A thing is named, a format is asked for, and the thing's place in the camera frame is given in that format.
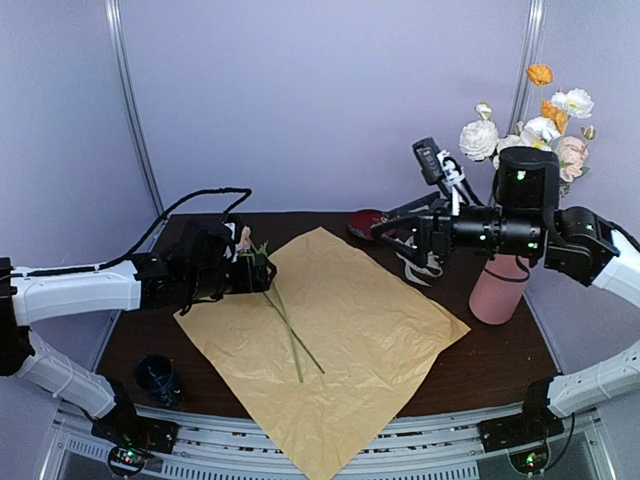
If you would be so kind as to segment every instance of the dark wood tabletop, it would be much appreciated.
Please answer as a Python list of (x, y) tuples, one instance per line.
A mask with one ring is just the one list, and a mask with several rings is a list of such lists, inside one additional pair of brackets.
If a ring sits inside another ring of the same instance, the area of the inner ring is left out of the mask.
[[(347, 213), (244, 214), (256, 244), (269, 241), (271, 252), (296, 236), (324, 227), (362, 249), (381, 266), (404, 279), (404, 263), (390, 248), (353, 237)], [(215, 222), (213, 215), (176, 215), (156, 246), (161, 251), (178, 240), (188, 219)], [(457, 250), (444, 275), (431, 287), (416, 287), (471, 327), (462, 340), (438, 357), (431, 372), (398, 416), (452, 413), (495, 407), (524, 399), (534, 380), (555, 375), (556, 368), (524, 300), (504, 325), (486, 325), (473, 317), (468, 299), (486, 259)], [(120, 317), (98, 372), (121, 381), (139, 404), (151, 405), (133, 382), (133, 368), (143, 356), (160, 353), (174, 359), (187, 398), (174, 410), (229, 417), (248, 417), (242, 404), (215, 368), (191, 343), (173, 318), (173, 310), (127, 312)]]

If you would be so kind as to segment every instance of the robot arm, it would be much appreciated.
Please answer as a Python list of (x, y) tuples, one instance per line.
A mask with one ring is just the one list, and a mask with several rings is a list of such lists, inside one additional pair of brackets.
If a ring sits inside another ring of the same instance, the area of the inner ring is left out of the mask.
[(0, 376), (23, 378), (79, 406), (94, 432), (119, 446), (146, 451), (150, 443), (170, 452), (175, 424), (139, 417), (119, 382), (71, 361), (29, 326), (102, 310), (173, 307), (184, 314), (199, 299), (266, 291), (277, 270), (265, 255), (238, 255), (247, 247), (247, 228), (237, 218), (213, 226), (192, 221), (162, 254), (131, 254), (106, 268), (13, 268), (1, 258)]
[[(424, 170), (418, 152), (416, 156)], [(585, 286), (608, 290), (640, 308), (637, 240), (586, 208), (558, 209), (558, 178), (558, 159), (552, 152), (507, 148), (500, 153), (493, 186), (499, 206), (468, 206), (456, 214), (450, 206), (439, 205), (427, 213), (377, 225), (372, 235), (417, 265), (424, 264), (429, 252), (446, 260), (455, 248), (470, 248), (489, 257), (515, 255), (531, 265), (544, 257), (545, 268)], [(385, 235), (403, 228), (412, 232), (413, 247)], [(485, 450), (515, 447), (524, 439), (537, 441), (549, 433), (561, 433), (560, 418), (638, 388), (640, 341), (580, 372), (532, 384), (522, 414), (480, 425)]]

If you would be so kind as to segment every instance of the red object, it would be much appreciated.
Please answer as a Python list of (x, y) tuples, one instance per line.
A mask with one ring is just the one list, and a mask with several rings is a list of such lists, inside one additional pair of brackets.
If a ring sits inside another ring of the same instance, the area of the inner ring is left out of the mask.
[(373, 240), (371, 227), (386, 221), (387, 216), (380, 210), (360, 210), (351, 216), (347, 228), (356, 237)]

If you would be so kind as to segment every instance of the artificial flower bouquet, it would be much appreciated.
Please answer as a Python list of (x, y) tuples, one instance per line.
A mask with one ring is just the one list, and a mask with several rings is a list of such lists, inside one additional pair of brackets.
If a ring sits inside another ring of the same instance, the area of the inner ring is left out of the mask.
[(560, 160), (560, 194), (564, 196), (569, 193), (573, 181), (589, 171), (585, 166), (589, 156), (587, 145), (596, 136), (593, 125), (580, 128), (584, 140), (567, 136), (569, 119), (590, 118), (594, 104), (589, 94), (581, 88), (574, 88), (567, 93), (560, 89), (550, 101), (545, 101), (544, 86), (553, 82), (553, 71), (546, 65), (531, 65), (527, 75), (540, 89), (540, 115), (526, 123), (518, 122), (515, 132), (500, 138), (498, 128), (492, 121), (491, 106), (481, 102), (476, 105), (480, 120), (462, 129), (460, 150), (474, 162), (490, 158), (496, 169), (500, 164), (500, 151), (507, 147), (529, 146), (554, 151)]

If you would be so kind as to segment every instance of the purple wall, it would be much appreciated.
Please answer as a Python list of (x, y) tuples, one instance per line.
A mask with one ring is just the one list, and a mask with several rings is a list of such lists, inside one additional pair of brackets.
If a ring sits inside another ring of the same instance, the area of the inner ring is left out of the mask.
[[(254, 188), (246, 210), (391, 208), (427, 187), (411, 144), (459, 155), (485, 99), (505, 128), (528, 2), (129, 1), (122, 20), (165, 203)], [(473, 168), (488, 191), (488, 165)], [(203, 200), (185, 211), (220, 209)]]
[[(107, 260), (153, 219), (102, 1), (4, 2), (0, 12), (0, 254), (15, 265)], [(36, 329), (88, 365), (108, 314)], [(35, 478), (57, 402), (0, 378), (0, 478)]]
[[(640, 3), (548, 4), (542, 61), (554, 69), (554, 87), (580, 86), (591, 94), (598, 129), (590, 147), (592, 171), (574, 185), (562, 206), (584, 205), (640, 236)], [(640, 311), (559, 274), (537, 269), (529, 298), (565, 372), (601, 361), (640, 338)], [(622, 479), (638, 478), (638, 409), (640, 395), (600, 408)]]

